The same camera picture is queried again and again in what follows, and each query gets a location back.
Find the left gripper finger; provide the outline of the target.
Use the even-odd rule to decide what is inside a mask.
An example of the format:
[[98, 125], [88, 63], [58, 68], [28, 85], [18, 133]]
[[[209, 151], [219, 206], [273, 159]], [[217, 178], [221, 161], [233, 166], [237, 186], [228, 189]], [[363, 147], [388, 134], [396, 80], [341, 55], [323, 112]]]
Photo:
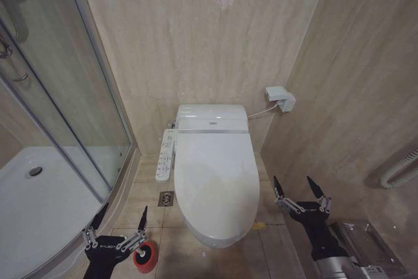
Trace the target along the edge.
[[89, 226], [82, 230], [82, 236], [84, 239], [85, 249], [96, 249], [99, 245], [97, 241], [96, 230], [98, 230], [105, 214], [109, 203], [106, 203], [104, 207], [94, 216]]
[[140, 219], [140, 223], [138, 225], [137, 232], [133, 236], [119, 243], [116, 246], [117, 250], [123, 253], [128, 250], [130, 253], [132, 253], [136, 249], [140, 248], [140, 245], [146, 241], [147, 211], [148, 207], [145, 206], [145, 209], [142, 213], [142, 217]]

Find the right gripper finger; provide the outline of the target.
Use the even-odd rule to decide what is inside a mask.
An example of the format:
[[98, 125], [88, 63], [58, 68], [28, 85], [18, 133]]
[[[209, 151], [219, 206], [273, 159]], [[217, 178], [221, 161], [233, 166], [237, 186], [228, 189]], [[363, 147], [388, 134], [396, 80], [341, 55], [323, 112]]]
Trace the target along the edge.
[[325, 194], [323, 193], [322, 189], [320, 188], [320, 186], [318, 184], [316, 184], [310, 176], [307, 176], [307, 180], [308, 180], [308, 183], [310, 185], [310, 188], [311, 188], [314, 196], [318, 200], [319, 210], [321, 212], [330, 212], [331, 204], [332, 204], [332, 198], [331, 197], [326, 197]]
[[284, 192], [281, 188], [280, 183], [276, 176], [273, 176], [274, 181], [274, 194], [275, 194], [275, 203], [282, 209], [288, 212], [295, 212], [296, 214], [303, 213], [303, 208], [296, 204], [296, 202], [290, 200], [284, 195]]

